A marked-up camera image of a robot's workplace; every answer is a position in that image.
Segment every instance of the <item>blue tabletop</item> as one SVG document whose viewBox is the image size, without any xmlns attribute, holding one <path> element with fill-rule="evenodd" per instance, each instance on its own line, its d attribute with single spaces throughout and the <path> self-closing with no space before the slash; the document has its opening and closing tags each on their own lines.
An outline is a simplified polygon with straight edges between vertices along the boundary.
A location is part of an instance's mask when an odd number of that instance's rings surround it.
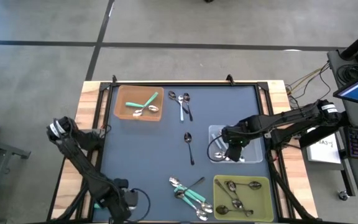
<svg viewBox="0 0 358 224">
<path fill-rule="evenodd" d="M 190 185 L 200 177 L 206 180 L 194 187 L 213 204 L 213 177 L 215 175 L 262 176 L 270 179 L 265 159 L 256 164 L 214 164 L 206 155 L 208 127 L 210 125 L 234 125 L 248 116 L 260 114 L 254 86 L 163 86 L 164 102 L 159 122 L 121 120 L 114 116 L 117 90 L 114 89 L 106 136 L 101 172 L 110 179 L 128 179 L 130 188 L 140 188 L 151 199 L 150 213 L 145 220 L 198 222 L 195 211 L 185 202 L 173 196 L 174 188 L 168 179 L 179 178 L 183 185 Z M 177 95 L 187 92 L 191 96 L 190 108 L 194 121 L 185 115 L 180 121 L 179 105 L 168 98 L 168 91 Z M 195 165 L 190 165 L 185 132 L 191 133 L 191 148 Z M 259 139 L 262 154 L 264 142 Z M 132 212 L 131 220 L 140 218 L 147 209 L 146 198 L 139 193 L 139 204 Z M 96 209 L 93 220 L 106 221 L 108 210 Z M 218 221 L 213 214 L 209 222 Z"/>
</svg>

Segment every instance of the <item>teal-handled spoon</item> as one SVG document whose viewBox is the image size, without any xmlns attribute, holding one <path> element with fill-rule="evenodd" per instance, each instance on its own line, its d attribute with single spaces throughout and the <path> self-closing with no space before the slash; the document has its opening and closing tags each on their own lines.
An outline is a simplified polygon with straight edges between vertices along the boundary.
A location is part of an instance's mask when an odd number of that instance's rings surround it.
<svg viewBox="0 0 358 224">
<path fill-rule="evenodd" d="M 152 97 L 150 97 L 149 100 L 143 105 L 143 108 L 140 110 L 135 110 L 135 112 L 132 114 L 133 116 L 142 116 L 144 108 L 146 108 L 156 97 L 158 96 L 158 93 L 155 92 Z"/>
</svg>

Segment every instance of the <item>black metal frame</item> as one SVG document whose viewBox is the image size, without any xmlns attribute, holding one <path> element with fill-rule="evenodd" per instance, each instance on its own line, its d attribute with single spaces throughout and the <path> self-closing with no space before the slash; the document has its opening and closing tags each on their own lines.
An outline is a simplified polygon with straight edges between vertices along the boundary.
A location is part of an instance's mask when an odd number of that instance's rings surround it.
<svg viewBox="0 0 358 224">
<path fill-rule="evenodd" d="M 192 81 L 192 82 L 118 82 L 117 78 L 115 76 L 113 76 L 113 81 L 112 82 L 102 82 L 100 84 L 99 87 L 99 94 L 98 94 L 98 100 L 96 102 L 96 109 L 95 109 L 95 114 L 94 114 L 94 120 L 93 120 L 93 128 L 97 128 L 98 127 L 98 121 L 99 121 L 99 114 L 100 114 L 100 110 L 101 110 L 101 105 L 102 105 L 102 99 L 104 96 L 104 91 L 108 90 L 108 98 L 107 98 L 107 102 L 106 102 L 106 108 L 105 108 L 105 112 L 104 112 L 104 118 L 103 118 L 103 126 L 106 126 L 108 123 L 108 119 L 109 119 L 109 114 L 110 114 L 110 109 L 111 109 L 111 102 L 112 102 L 112 98 L 113 98 L 113 91 L 114 88 L 119 86 L 119 85 L 138 85 L 138 86 L 159 86 L 159 85 L 163 85 L 163 86 L 253 86 L 255 88 L 255 94 L 257 96 L 257 103 L 258 103 L 258 110 L 260 114 L 264 114 L 264 109 L 263 109 L 263 105 L 262 105 L 262 100 L 261 100 L 261 94 L 260 94 L 260 90 L 264 91 L 265 93 L 265 97 L 266 97 L 266 102 L 267 102 L 267 109 L 269 114 L 273 114 L 273 107 L 272 107 L 272 102 L 270 99 L 270 93 L 269 93 L 269 88 L 268 88 L 268 83 L 267 82 L 240 82 L 240 83 L 236 83 L 233 78 L 231 77 L 231 75 L 228 75 L 226 80 L 228 82 L 198 82 L 198 81 Z M 88 153 L 89 156 L 89 160 L 92 159 L 91 155 L 92 153 Z M 285 172 L 285 165 L 284 165 L 284 161 L 283 161 L 283 157 L 282 155 L 279 156 L 281 159 L 278 160 L 278 164 L 280 166 L 280 175 L 282 176 L 283 180 L 285 181 L 285 183 L 288 185 L 288 179 L 287 179 L 287 173 Z M 103 159 L 103 148 L 99 150 L 98 152 L 98 156 L 96 158 L 96 164 L 95 164 L 95 168 L 97 170 L 100 170 L 101 168 L 101 162 Z M 50 211 L 48 214 L 48 218 L 47 218 L 47 222 L 50 222 L 51 220 L 51 216 L 52 216 L 52 210 L 53 207 L 55 205 L 55 197 L 57 194 L 57 190 L 58 190 L 58 186 L 60 183 L 60 177 L 62 174 L 62 170 L 63 170 L 63 164 L 62 164 L 62 168 L 60 171 L 60 175 L 59 175 L 59 179 L 57 182 L 57 186 L 55 188 L 55 194 L 53 196 L 53 200 L 50 206 Z M 273 188 L 273 199 L 275 202 L 275 207 L 276 207 L 276 213 L 277 213 L 277 217 L 278 219 L 283 218 L 283 214 L 282 214 L 282 206 L 280 203 L 280 196 L 278 194 L 278 184 L 276 183 L 276 181 L 274 181 L 273 179 L 270 179 L 271 184 L 272 184 L 272 188 Z M 93 212 L 94 212 L 94 208 L 93 208 L 93 199 L 91 198 L 91 203 L 89 205 L 89 210 L 88 210 L 88 216 L 86 218 L 82 218 L 82 210 L 83 210 L 83 199 L 80 202 L 80 206 L 77 208 L 76 211 L 76 218 L 74 220 L 66 220 L 66 223 L 78 223 L 78 220 L 81 220 L 82 222 L 92 222 L 93 219 Z M 287 209 L 289 211 L 289 216 L 290 218 L 295 218 L 295 213 L 294 213 L 294 209 L 291 206 L 291 203 L 289 201 L 289 199 L 287 199 Z"/>
</svg>

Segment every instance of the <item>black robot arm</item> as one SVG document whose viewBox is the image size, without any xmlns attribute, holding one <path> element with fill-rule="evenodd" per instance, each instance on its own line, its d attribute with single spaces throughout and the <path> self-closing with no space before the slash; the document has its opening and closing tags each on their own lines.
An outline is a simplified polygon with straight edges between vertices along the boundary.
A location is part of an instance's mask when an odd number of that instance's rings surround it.
<svg viewBox="0 0 358 224">
<path fill-rule="evenodd" d="M 268 136 L 269 149 L 279 149 L 290 141 L 292 136 L 300 134 L 315 126 L 335 126 L 341 120 L 333 103 L 318 100 L 296 110 L 290 110 L 275 115 L 253 115 L 239 121 L 235 126 L 222 129 L 223 141 L 229 144 L 226 156 L 238 161 L 242 148 L 251 140 Z M 285 129 L 279 126 L 292 124 Z"/>
<path fill-rule="evenodd" d="M 97 149 L 103 145 L 96 133 L 80 131 L 71 118 L 55 119 L 47 127 L 49 140 L 70 160 L 83 176 L 91 196 L 102 207 L 106 207 L 115 223 L 123 223 L 131 216 L 130 208 L 137 205 L 138 194 L 128 190 L 128 180 L 107 178 L 98 172 L 81 151 Z"/>
<path fill-rule="evenodd" d="M 333 103 L 327 100 L 318 100 L 302 108 L 282 112 L 280 114 L 250 116 L 239 121 L 235 126 L 226 126 L 222 129 L 223 141 L 229 144 L 226 156 L 237 162 L 241 156 L 242 148 L 248 145 L 250 140 L 260 138 L 264 135 L 268 142 L 268 146 L 266 147 L 269 150 L 266 153 L 266 159 L 272 178 L 281 186 L 285 196 L 289 199 L 302 219 L 315 220 L 296 199 L 276 170 L 273 163 L 272 150 L 281 150 L 293 136 L 316 126 L 319 127 L 302 136 L 300 140 L 307 139 L 308 136 L 316 135 L 316 133 L 319 132 L 321 134 L 317 134 L 318 137 L 326 137 L 337 131 L 340 126 L 348 124 L 348 122 L 344 121 L 345 119 L 347 120 L 347 116 L 345 115 L 345 113 L 338 113 Z M 286 124 L 292 125 L 287 128 L 277 129 L 277 127 Z M 318 138 L 313 138 L 301 142 L 307 142 L 307 145 L 303 145 L 303 147 L 306 147 L 318 140 Z"/>
</svg>

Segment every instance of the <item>spoon handle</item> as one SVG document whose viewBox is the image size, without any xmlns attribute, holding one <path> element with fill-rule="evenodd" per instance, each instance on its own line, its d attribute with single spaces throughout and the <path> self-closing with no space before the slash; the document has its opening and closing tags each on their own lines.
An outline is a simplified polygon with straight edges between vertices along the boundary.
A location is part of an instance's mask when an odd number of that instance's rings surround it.
<svg viewBox="0 0 358 224">
<path fill-rule="evenodd" d="M 191 110 L 190 110 L 189 103 L 187 103 L 187 109 L 189 109 L 189 117 L 190 117 L 190 121 L 193 121 L 193 115 L 191 114 Z"/>
<path fill-rule="evenodd" d="M 180 121 L 183 121 L 183 106 L 182 106 L 182 104 L 179 102 L 179 104 L 180 104 Z"/>
<path fill-rule="evenodd" d="M 215 179 L 214 183 L 216 185 L 218 185 L 232 200 L 236 199 L 236 198 L 232 197 L 231 194 L 229 194 L 229 192 L 227 192 L 227 190 L 223 187 L 223 185 L 220 183 L 220 181 L 218 179 Z"/>
<path fill-rule="evenodd" d="M 193 205 L 193 203 L 186 197 L 184 196 L 182 198 L 188 205 L 190 205 L 192 208 L 194 208 L 197 211 L 197 208 Z"/>
<path fill-rule="evenodd" d="M 186 114 L 189 114 L 189 111 L 184 106 L 182 106 L 182 109 Z"/>
<path fill-rule="evenodd" d="M 137 108 L 143 108 L 143 105 L 140 105 L 138 103 L 131 103 L 131 102 L 126 102 L 125 106 L 133 106 L 133 107 L 137 107 Z"/>
<path fill-rule="evenodd" d="M 193 159 L 193 153 L 191 153 L 190 143 L 187 143 L 187 145 L 189 145 L 189 152 L 190 152 L 190 164 L 193 166 L 195 163 L 194 163 L 194 159 Z"/>
<path fill-rule="evenodd" d="M 184 187 L 181 186 L 181 185 L 179 185 L 177 188 L 178 188 L 179 190 L 186 190 L 186 189 L 187 189 L 187 188 L 184 188 Z M 196 193 L 195 191 L 193 191 L 193 190 L 191 190 L 191 189 L 188 189 L 188 190 L 185 192 L 185 194 L 187 194 L 187 193 L 192 194 L 194 197 L 196 197 L 198 200 L 200 200 L 200 201 L 202 201 L 202 202 L 205 202 L 205 201 L 206 201 L 206 199 L 205 199 L 203 196 L 199 195 L 198 193 Z"/>
</svg>

